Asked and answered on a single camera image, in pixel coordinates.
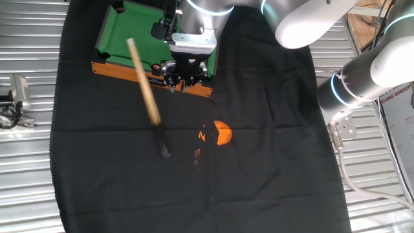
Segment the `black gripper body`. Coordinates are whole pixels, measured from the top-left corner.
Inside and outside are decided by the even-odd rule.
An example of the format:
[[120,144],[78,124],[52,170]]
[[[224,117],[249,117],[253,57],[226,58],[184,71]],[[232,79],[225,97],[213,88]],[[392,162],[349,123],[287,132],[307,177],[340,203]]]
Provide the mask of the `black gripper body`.
[[203,54],[190,54],[190,53],[174,53],[175,68],[174,72],[184,80],[189,80],[191,77],[195,77],[196,74],[200,74],[202,69],[200,64],[204,61]]

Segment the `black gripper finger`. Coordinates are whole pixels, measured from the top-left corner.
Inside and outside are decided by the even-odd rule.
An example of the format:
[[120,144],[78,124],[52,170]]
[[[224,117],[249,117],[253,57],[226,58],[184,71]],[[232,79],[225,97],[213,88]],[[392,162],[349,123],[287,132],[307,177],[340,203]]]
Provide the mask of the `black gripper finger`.
[[177,62],[175,60],[162,62],[161,74],[164,77],[165,85],[174,93],[181,81],[181,76],[177,72]]
[[186,69],[184,79],[185,88],[193,87],[200,81],[208,78],[208,69],[204,61],[199,65],[192,63],[189,68]]

